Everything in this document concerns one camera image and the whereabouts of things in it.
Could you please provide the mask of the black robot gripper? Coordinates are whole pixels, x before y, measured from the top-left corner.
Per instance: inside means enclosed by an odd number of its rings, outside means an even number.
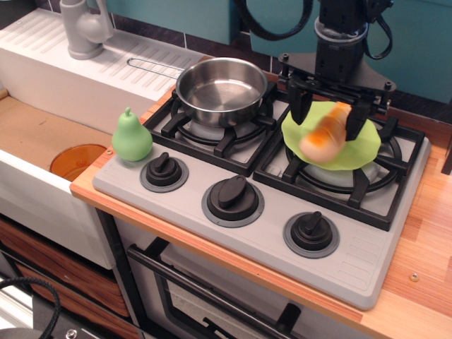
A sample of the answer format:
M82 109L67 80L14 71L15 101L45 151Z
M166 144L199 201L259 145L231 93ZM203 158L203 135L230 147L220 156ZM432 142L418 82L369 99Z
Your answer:
M283 53L278 58L292 120L297 125L304 122L315 95L348 103L352 109L345 125L346 141L354 141L368 115L387 112L396 85L366 63L367 26L351 33L326 26L314 30L316 52Z

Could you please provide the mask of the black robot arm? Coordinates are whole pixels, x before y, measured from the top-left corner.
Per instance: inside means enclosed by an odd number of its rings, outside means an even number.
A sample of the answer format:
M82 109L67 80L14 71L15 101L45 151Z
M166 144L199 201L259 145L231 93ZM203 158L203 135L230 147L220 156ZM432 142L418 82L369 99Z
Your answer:
M382 59L391 46L373 55L367 42L369 26L378 23L387 37L391 29L382 13L392 1L321 1L314 23L316 52L281 54L279 82L287 92L292 119L301 124L314 96L349 104L346 141L355 140L368 116L385 114L396 84L372 69L367 58Z

